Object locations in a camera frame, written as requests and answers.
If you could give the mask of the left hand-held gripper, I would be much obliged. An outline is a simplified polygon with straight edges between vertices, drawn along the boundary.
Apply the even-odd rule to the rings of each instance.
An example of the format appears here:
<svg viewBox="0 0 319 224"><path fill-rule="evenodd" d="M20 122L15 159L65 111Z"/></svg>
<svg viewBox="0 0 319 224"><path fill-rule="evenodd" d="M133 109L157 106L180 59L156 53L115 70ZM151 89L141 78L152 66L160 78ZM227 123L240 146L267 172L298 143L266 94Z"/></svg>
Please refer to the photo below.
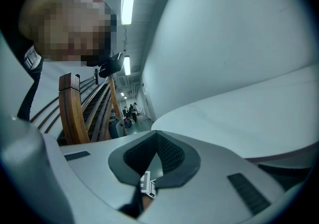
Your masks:
<svg viewBox="0 0 319 224"><path fill-rule="evenodd" d="M140 179L141 193L149 198L155 198L157 196L155 181L156 179L151 180L151 172L146 171Z"/></svg>

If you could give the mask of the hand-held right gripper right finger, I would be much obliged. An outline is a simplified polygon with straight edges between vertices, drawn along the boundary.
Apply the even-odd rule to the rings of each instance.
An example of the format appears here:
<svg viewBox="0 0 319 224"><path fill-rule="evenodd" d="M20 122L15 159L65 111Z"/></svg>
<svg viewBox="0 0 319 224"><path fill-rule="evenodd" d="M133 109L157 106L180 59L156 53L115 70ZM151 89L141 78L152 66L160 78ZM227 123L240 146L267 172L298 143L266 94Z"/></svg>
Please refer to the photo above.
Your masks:
<svg viewBox="0 0 319 224"><path fill-rule="evenodd" d="M239 224L284 195L266 172L224 147L158 131L158 155L178 146L184 161L155 182L156 198L139 216L144 224Z"/></svg>

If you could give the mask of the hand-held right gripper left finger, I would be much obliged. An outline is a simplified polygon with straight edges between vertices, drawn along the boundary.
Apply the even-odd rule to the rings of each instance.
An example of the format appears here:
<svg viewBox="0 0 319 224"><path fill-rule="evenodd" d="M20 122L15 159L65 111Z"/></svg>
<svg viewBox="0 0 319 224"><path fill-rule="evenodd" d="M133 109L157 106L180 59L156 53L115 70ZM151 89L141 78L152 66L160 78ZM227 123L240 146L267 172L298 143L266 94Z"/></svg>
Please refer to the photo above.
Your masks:
<svg viewBox="0 0 319 224"><path fill-rule="evenodd" d="M157 224L159 211L144 210L140 179L153 155L146 156L156 132L59 147L44 135L53 173L78 224Z"/></svg>

